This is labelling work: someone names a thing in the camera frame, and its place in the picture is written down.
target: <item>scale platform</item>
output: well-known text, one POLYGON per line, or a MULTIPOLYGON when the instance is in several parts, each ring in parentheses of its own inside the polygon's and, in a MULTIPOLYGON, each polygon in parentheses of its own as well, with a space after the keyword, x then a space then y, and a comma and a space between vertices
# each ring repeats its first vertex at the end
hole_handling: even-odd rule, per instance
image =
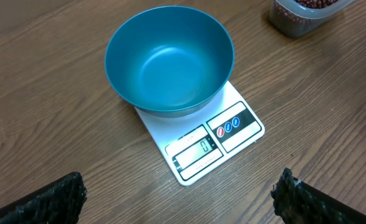
POLYGON ((167 164, 189 186, 264 135, 264 125, 227 82, 199 111, 160 118, 137 109, 167 164))

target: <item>digital scale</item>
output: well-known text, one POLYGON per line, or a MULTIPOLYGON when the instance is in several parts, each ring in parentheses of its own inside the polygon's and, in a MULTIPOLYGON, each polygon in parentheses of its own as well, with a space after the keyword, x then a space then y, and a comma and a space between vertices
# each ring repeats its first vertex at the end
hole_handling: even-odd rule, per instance
POLYGON ((160 118, 137 109, 167 164, 189 186, 264 135, 264 125, 227 82, 199 111, 160 118))

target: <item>plastic container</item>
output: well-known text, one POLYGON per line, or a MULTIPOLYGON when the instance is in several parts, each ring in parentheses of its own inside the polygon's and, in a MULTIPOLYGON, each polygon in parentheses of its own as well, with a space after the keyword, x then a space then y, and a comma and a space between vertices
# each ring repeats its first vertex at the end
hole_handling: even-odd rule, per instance
POLYGON ((310 9, 295 0, 273 0, 271 23, 290 37, 302 36, 328 21, 354 0, 338 0, 323 9, 310 9))

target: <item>wood grain surface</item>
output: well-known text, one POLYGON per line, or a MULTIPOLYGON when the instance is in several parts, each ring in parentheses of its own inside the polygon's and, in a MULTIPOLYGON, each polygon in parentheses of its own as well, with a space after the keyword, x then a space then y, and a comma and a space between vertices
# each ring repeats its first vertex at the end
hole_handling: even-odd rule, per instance
POLYGON ((1 0, 0 207, 71 172, 88 189, 80 223, 282 223, 270 190, 284 167, 366 214, 366 1, 290 39, 262 0, 1 0), (145 9, 182 4, 220 20, 231 83, 263 121, 256 144, 185 188, 104 53, 145 9))

